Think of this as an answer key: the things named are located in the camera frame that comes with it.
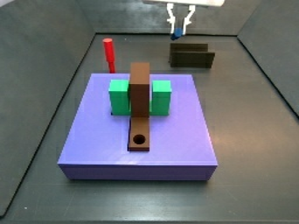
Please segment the table surface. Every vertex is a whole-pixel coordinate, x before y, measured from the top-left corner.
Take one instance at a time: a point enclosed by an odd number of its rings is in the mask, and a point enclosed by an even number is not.
[[[116,71],[192,74],[219,168],[208,182],[69,181],[57,166],[89,76],[108,65],[97,35],[1,221],[299,221],[299,125],[234,37],[184,37],[216,52],[211,69],[171,68],[170,37],[116,35]]]

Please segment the hole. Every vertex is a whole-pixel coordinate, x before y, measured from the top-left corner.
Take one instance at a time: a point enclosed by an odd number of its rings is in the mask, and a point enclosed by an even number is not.
[[[146,142],[146,137],[143,135],[135,135],[133,142],[136,144],[143,144]]]

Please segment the red cylinder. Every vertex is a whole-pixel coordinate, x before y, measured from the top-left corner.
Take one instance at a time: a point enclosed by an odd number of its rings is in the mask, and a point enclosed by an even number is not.
[[[115,49],[112,38],[104,38],[103,43],[105,47],[108,70],[113,74],[116,72],[116,69],[115,69]]]

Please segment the purple platform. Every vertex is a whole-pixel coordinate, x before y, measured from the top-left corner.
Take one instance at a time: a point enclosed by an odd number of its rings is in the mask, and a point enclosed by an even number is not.
[[[127,151],[129,116],[112,116],[108,85],[128,74],[91,75],[60,154],[68,179],[208,180],[218,167],[192,76],[172,82],[170,116],[151,116],[150,152]]]

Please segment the brown bracket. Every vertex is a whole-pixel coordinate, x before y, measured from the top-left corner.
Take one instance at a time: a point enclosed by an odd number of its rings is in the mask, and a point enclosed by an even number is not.
[[[128,83],[131,101],[129,151],[150,151],[150,63],[132,63]]]

